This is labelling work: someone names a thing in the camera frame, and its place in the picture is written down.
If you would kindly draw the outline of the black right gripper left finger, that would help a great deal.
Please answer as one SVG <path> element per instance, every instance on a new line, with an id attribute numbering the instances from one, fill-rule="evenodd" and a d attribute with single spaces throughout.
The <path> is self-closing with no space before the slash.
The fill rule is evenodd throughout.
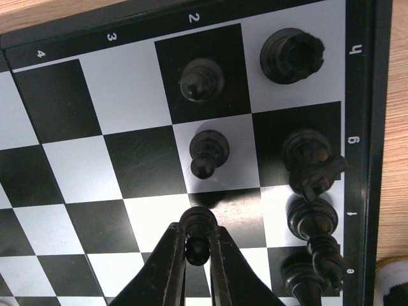
<path id="1" fill-rule="evenodd" d="M 184 305 L 185 236 L 171 223 L 135 278 L 111 305 Z"/>

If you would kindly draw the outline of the black white chess board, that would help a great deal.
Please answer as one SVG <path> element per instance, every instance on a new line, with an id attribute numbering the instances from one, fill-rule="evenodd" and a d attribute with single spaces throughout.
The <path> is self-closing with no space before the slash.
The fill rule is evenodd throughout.
<path id="1" fill-rule="evenodd" d="M 284 139 L 315 129 L 348 168 L 322 197 L 346 261 L 323 305 L 371 305 L 393 3 L 129 1 L 1 35 L 1 301 L 108 305 L 168 225 L 206 206 L 286 305 L 282 262 L 306 251 L 288 228 L 297 197 Z M 324 63 L 289 85 L 263 73 L 284 28 L 319 38 Z M 225 85 L 187 100 L 189 62 L 214 60 Z M 229 157 L 205 180 L 189 145 L 222 133 Z"/>

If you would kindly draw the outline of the gold metal tin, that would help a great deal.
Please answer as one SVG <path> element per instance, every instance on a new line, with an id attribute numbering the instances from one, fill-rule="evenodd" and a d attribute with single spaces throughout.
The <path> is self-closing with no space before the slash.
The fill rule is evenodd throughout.
<path id="1" fill-rule="evenodd" d="M 376 264 L 374 306 L 408 306 L 407 256 L 384 259 Z"/>

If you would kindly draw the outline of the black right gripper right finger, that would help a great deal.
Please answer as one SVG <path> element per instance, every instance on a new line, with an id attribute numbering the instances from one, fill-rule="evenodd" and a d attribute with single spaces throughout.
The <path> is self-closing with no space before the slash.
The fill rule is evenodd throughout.
<path id="1" fill-rule="evenodd" d="M 215 227 L 209 242 L 213 305 L 283 304 L 254 273 L 225 227 Z"/>

